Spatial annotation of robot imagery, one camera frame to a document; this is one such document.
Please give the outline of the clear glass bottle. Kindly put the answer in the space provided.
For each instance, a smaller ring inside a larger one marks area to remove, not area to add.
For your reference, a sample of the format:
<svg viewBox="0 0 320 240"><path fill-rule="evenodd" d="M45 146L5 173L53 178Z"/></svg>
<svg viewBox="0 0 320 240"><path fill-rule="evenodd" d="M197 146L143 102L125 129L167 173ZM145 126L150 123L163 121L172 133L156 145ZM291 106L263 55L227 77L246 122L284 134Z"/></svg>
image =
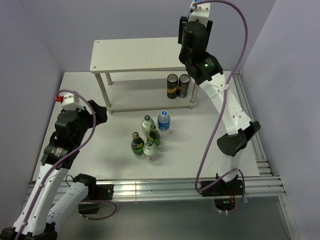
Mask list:
<svg viewBox="0 0 320 240"><path fill-rule="evenodd" d="M151 140L148 140L143 147L143 154L148 161L151 161L151 162L156 161L158 157L157 145Z"/></svg>
<svg viewBox="0 0 320 240"><path fill-rule="evenodd" d="M147 136L150 131L151 125L154 124L154 120L150 117L150 115L145 115L144 119L141 122L142 133Z"/></svg>

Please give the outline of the green glass bottle red label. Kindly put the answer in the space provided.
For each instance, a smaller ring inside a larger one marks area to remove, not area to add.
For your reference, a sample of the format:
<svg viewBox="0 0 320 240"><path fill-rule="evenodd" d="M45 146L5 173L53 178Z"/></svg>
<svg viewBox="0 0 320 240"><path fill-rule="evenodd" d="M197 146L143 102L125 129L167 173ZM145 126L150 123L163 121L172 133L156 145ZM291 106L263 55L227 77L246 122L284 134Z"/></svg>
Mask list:
<svg viewBox="0 0 320 240"><path fill-rule="evenodd" d="M131 150L136 156L144 154L144 140L140 137L138 132L132 133Z"/></svg>

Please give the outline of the green glass bottle yellow label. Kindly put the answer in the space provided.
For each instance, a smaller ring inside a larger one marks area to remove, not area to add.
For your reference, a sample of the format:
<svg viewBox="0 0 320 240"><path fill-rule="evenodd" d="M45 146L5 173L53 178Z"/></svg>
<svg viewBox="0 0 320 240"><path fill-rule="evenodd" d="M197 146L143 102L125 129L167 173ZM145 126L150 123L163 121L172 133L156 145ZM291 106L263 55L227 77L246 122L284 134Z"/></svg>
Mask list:
<svg viewBox="0 0 320 240"><path fill-rule="evenodd" d="M150 126L150 130L147 134L147 138L148 138L148 140L152 141L157 147L160 146L161 136L160 136L159 132L157 131L157 127L154 124L152 124Z"/></svg>

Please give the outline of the blue label water bottle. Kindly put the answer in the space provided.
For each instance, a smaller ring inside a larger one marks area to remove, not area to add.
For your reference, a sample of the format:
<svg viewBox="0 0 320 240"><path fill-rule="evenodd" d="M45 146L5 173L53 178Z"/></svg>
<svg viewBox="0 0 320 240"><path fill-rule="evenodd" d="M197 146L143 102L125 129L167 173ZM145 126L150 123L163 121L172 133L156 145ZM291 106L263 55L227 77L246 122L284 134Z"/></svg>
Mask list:
<svg viewBox="0 0 320 240"><path fill-rule="evenodd" d="M189 22L197 22L200 20L200 12L197 9L197 6L194 5L195 3L198 3L199 0L193 0L189 7L189 13L187 14L187 20Z"/></svg>
<svg viewBox="0 0 320 240"><path fill-rule="evenodd" d="M171 117L167 110L162 110L157 117L157 125L160 131L167 131L170 128Z"/></svg>

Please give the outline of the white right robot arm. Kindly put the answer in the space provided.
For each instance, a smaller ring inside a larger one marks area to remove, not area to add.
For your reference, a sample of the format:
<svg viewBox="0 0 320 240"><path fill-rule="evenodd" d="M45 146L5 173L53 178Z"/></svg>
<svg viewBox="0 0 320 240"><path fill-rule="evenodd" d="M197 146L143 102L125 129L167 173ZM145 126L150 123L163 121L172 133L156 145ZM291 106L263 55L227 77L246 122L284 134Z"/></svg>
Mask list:
<svg viewBox="0 0 320 240"><path fill-rule="evenodd" d="M207 52L212 22L203 25L199 20L189 21L182 16L179 20L178 43L181 45L179 61L187 73L210 98L219 113L215 124L216 132L220 123L226 133L216 140L223 160L217 173L217 191L229 194L232 182L238 177L238 167L243 149L260 130L258 121L253 121L243 110L233 92L229 89L229 79L225 78L218 60Z"/></svg>

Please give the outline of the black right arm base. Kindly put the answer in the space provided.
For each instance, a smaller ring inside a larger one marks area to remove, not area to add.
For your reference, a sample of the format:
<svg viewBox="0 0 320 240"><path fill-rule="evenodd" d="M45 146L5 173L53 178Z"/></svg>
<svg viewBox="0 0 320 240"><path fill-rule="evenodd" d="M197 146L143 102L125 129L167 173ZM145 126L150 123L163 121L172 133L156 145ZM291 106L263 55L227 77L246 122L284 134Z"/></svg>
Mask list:
<svg viewBox="0 0 320 240"><path fill-rule="evenodd" d="M237 174L231 181L224 182L221 179L218 183L203 190L200 194L203 197L241 196L243 191L243 181L239 179L239 175Z"/></svg>

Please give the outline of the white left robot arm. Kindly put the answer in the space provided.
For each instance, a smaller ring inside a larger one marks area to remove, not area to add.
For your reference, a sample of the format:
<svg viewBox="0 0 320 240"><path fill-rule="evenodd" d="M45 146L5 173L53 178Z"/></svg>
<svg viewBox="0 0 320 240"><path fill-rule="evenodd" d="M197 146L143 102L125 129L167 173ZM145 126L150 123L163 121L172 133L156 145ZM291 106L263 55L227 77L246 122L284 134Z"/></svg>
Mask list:
<svg viewBox="0 0 320 240"><path fill-rule="evenodd" d="M60 184L80 152L87 130L107 121L107 108L89 100L86 106L62 103L49 144L43 151L39 174L31 195L12 227L4 228L2 240L55 240L58 229L72 208L96 197L96 178L79 174L67 193L53 203Z"/></svg>

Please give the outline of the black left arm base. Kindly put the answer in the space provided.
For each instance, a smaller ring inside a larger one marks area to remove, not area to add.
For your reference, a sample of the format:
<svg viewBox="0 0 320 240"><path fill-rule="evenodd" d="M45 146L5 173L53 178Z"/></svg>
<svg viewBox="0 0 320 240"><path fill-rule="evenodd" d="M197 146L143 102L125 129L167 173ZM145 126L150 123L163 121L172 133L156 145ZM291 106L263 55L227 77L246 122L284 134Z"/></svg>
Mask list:
<svg viewBox="0 0 320 240"><path fill-rule="evenodd" d="M98 203L80 203L78 205L78 212L81 215L86 216L97 214L103 202L112 200L113 193L113 184L97 184L94 187L89 187L88 196L84 199L84 201L98 201Z"/></svg>

